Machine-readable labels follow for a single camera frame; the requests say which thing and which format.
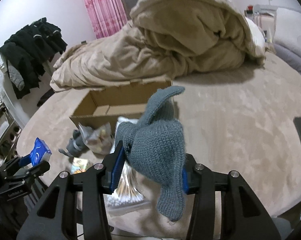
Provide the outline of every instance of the pile of dark clothes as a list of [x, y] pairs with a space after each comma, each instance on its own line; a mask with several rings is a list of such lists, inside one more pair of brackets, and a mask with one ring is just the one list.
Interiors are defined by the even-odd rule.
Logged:
[[39, 76], [45, 72], [43, 63], [51, 60], [59, 52], [66, 50], [67, 44], [61, 38], [61, 29], [42, 18], [26, 25], [10, 36], [0, 47], [0, 53], [10, 61], [13, 70], [8, 75], [22, 79], [23, 86], [12, 82], [17, 99], [30, 93], [31, 88], [39, 87]]

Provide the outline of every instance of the blue wrapper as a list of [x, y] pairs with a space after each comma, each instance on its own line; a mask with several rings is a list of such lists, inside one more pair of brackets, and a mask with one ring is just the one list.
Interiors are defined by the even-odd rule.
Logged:
[[36, 166], [41, 161], [49, 161], [51, 155], [52, 152], [48, 148], [47, 144], [37, 137], [33, 150], [30, 154], [20, 159], [19, 166], [24, 167], [30, 163], [33, 166]]

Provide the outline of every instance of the open cardboard box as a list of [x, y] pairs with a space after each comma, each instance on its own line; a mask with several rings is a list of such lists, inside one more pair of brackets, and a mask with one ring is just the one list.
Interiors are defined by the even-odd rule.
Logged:
[[131, 82], [128, 85], [106, 87], [103, 90], [90, 90], [79, 103], [70, 119], [94, 129], [110, 123], [115, 132], [117, 118], [140, 118], [145, 111], [148, 99], [159, 88], [172, 85], [169, 81]]

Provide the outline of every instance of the comforter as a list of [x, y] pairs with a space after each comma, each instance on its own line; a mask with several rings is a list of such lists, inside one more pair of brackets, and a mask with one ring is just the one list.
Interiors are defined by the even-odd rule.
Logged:
[[114, 35], [68, 49], [51, 87], [236, 69], [245, 55], [263, 64], [264, 39], [229, 0], [139, 0]]

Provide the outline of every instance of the curtain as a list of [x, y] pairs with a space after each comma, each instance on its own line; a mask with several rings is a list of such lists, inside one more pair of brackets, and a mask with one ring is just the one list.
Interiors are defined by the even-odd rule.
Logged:
[[121, 0], [84, 0], [96, 38], [118, 32], [127, 22]]

